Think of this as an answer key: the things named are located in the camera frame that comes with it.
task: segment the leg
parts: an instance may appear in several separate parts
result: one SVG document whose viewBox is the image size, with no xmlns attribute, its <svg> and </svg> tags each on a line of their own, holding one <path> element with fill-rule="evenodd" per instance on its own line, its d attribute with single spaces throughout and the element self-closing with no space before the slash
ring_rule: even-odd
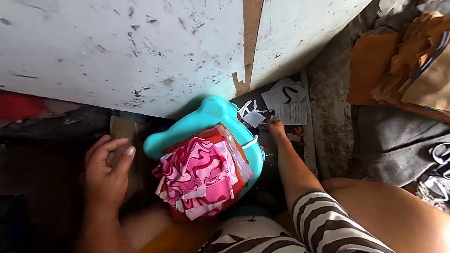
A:
<svg viewBox="0 0 450 253">
<path fill-rule="evenodd" d="M 395 252 L 450 252 L 450 217 L 411 193 L 347 178 L 321 184 L 350 217 Z"/>
<path fill-rule="evenodd" d="M 121 229 L 137 252 L 172 225 L 172 218 L 161 205 L 124 217 Z"/>
</svg>

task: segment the finger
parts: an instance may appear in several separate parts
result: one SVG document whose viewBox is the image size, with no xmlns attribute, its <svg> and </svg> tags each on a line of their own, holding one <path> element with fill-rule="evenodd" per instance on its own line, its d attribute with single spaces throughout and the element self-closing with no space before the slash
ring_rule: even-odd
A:
<svg viewBox="0 0 450 253">
<path fill-rule="evenodd" d="M 112 171 L 118 175 L 128 175 L 128 171 L 130 170 L 131 163 L 133 162 L 133 158 L 135 157 L 136 148 L 131 146 L 128 147 L 120 157 L 117 162 L 116 167 Z"/>
<path fill-rule="evenodd" d="M 122 147 L 123 145 L 127 144 L 127 142 L 128 138 L 121 138 L 101 145 L 92 154 L 90 162 L 106 164 L 106 159 L 108 158 L 109 152 L 115 150 L 118 147 Z"/>
<path fill-rule="evenodd" d="M 111 153 L 109 153 L 108 157 L 106 158 L 106 166 L 112 167 L 113 160 L 114 160 L 114 152 L 111 152 Z"/>
<path fill-rule="evenodd" d="M 101 145 L 109 142 L 111 140 L 111 136 L 109 135 L 104 135 L 102 136 L 94 145 L 92 145 L 92 147 L 86 152 L 85 155 L 85 165 L 87 165 L 89 163 L 89 160 L 92 156 L 92 153 L 95 151 L 95 149 L 97 149 L 98 147 L 100 147 Z"/>
</svg>

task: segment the striped sleeve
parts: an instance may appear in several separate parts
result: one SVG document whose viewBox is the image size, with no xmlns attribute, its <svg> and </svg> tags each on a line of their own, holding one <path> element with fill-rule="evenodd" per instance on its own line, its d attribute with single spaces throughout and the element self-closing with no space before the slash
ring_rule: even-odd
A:
<svg viewBox="0 0 450 253">
<path fill-rule="evenodd" d="M 292 217 L 298 238 L 312 253 L 394 253 L 366 231 L 329 194 L 313 190 L 300 196 Z"/>
</svg>

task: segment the hand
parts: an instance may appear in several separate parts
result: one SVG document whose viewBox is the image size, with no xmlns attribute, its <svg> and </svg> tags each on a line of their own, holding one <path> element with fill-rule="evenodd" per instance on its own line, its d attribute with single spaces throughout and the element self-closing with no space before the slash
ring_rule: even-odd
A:
<svg viewBox="0 0 450 253">
<path fill-rule="evenodd" d="M 278 117 L 273 117 L 270 120 L 265 120 L 263 128 L 269 130 L 270 135 L 277 143 L 283 138 L 287 138 L 286 132 L 284 131 L 284 124 L 280 119 L 278 119 Z"/>
<path fill-rule="evenodd" d="M 111 141 L 100 138 L 86 152 L 85 207 L 88 212 L 117 215 L 128 187 L 128 171 L 135 156 L 135 148 L 128 147 L 112 168 L 111 151 L 125 145 L 128 138 Z"/>
</svg>

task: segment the wooden strip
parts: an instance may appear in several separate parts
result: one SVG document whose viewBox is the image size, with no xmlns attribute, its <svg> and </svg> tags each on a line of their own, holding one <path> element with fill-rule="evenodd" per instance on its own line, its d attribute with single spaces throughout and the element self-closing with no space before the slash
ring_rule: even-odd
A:
<svg viewBox="0 0 450 253">
<path fill-rule="evenodd" d="M 236 88 L 236 97 L 250 91 L 253 59 L 255 57 L 263 2 L 264 0 L 243 0 L 245 82 L 238 81 L 237 73 L 232 74 Z"/>
</svg>

